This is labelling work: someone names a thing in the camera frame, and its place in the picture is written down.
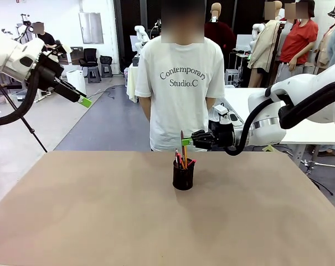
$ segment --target black bag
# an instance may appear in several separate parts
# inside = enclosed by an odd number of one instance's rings
[[[106,56],[104,56],[104,55],[101,55],[100,56],[100,62],[101,62],[101,64],[107,64],[107,65],[110,65],[110,64],[112,64],[112,58],[111,57],[106,57]]]

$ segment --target gray floor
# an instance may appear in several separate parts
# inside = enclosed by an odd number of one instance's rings
[[[149,151],[149,123],[139,104],[129,101],[124,89],[111,89],[73,127],[56,150],[128,150]],[[335,157],[319,158],[318,162],[335,164]],[[317,166],[311,178],[327,186],[334,196],[321,190],[335,206],[335,168]]]
[[[92,95],[123,83],[123,76],[102,79],[99,84],[87,84],[87,94]],[[92,97],[92,101],[96,101],[99,97],[100,95]],[[72,103],[58,94],[53,94],[34,104],[25,118],[35,129],[47,150],[51,151],[87,110],[80,104]],[[0,111],[2,111],[1,115],[6,115],[13,109],[9,104],[3,104],[0,105]],[[112,109],[109,106],[102,110],[104,113],[110,111]],[[99,123],[102,122],[102,118],[97,119]],[[0,200],[43,155],[44,151],[21,121],[0,126]]]

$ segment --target black shirt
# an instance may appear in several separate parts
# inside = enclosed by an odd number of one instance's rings
[[[49,33],[45,32],[43,35],[38,34],[38,38],[41,39],[42,41],[44,41],[45,44],[47,45],[54,45],[55,44],[55,40],[53,38],[53,36],[51,36]]]

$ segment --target beige coat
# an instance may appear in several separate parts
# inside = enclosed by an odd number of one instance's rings
[[[331,34],[335,30],[335,26],[333,26],[326,35],[322,38],[318,48],[317,48],[317,54],[316,57],[318,57],[316,66],[319,68],[328,68],[329,58],[327,54],[328,49],[328,43],[331,38]]]
[[[263,68],[266,72],[269,72],[278,27],[277,21],[269,21],[265,29],[258,34],[248,68]]]

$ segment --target man in white t-shirt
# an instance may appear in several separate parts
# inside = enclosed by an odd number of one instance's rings
[[[224,96],[223,54],[201,33],[204,14],[204,0],[165,0],[163,37],[142,50],[135,94],[150,121],[153,151],[179,148],[181,130],[185,137],[208,131],[208,109]]]

